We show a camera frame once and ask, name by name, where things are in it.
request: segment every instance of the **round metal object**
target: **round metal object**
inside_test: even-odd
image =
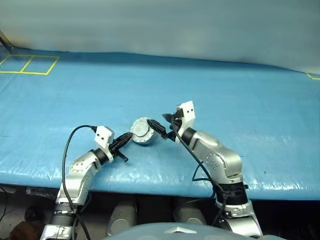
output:
[[[149,126],[148,119],[148,117],[140,117],[131,126],[132,140],[137,144],[150,144],[157,136],[157,132]]]

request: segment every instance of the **blue table surface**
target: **blue table surface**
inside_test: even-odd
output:
[[[246,63],[126,53],[19,53],[60,59],[48,75],[0,73],[2,184],[59,188],[63,150],[78,125],[105,125],[116,136],[139,117],[168,127],[161,114],[193,100],[194,128],[241,156],[250,198],[320,199],[320,80]],[[6,55],[2,48],[0,61]],[[8,58],[0,71],[19,71],[25,61]],[[43,72],[51,64],[34,58],[27,69]],[[80,130],[67,165],[93,148],[93,132]],[[197,164],[181,145],[158,138],[149,146],[131,142],[122,152],[129,161],[105,164],[93,190],[212,195],[207,181],[192,182]]]

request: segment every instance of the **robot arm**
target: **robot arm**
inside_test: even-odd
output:
[[[262,236],[252,202],[247,198],[240,156],[215,137],[192,128],[196,118],[192,101],[178,105],[174,115],[166,113],[163,117],[170,123],[172,117],[174,118],[174,128],[177,129],[183,142],[202,161],[211,178],[223,189],[221,191],[214,186],[216,206],[219,209],[223,208],[222,216],[218,220],[219,227],[247,237]],[[148,120],[148,124],[164,139],[180,142],[174,132],[167,134],[165,128],[157,121]]]
[[[96,173],[106,162],[113,162],[117,156],[128,160],[119,149],[130,141],[132,133],[125,133],[114,139],[114,132],[105,126],[98,126],[94,140],[98,148],[78,157],[70,165],[69,174],[65,178],[65,186],[74,209],[70,206],[61,184],[55,209],[42,232],[41,240],[69,240],[72,236],[76,214],[85,205],[90,184]]]

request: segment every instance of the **white wall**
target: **white wall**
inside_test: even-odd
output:
[[[320,0],[2,0],[13,45],[274,65],[320,74]]]

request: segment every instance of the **floor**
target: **floor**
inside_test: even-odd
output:
[[[93,192],[92,201],[83,213],[91,239],[103,239],[116,204],[133,198],[137,202],[139,225],[172,221],[173,197]],[[43,210],[45,222],[48,222],[54,207],[53,199],[27,195],[23,188],[8,194],[6,214],[0,222],[0,239],[6,238],[14,226],[24,220],[25,210],[31,205],[39,206]],[[212,202],[201,201],[198,206],[207,222],[212,222],[216,213]],[[315,214],[320,212],[319,201],[254,201],[253,206],[265,235],[290,240],[319,239],[320,220]],[[5,194],[0,192],[0,214],[4,207]],[[78,233],[77,240],[86,239],[80,227]]]

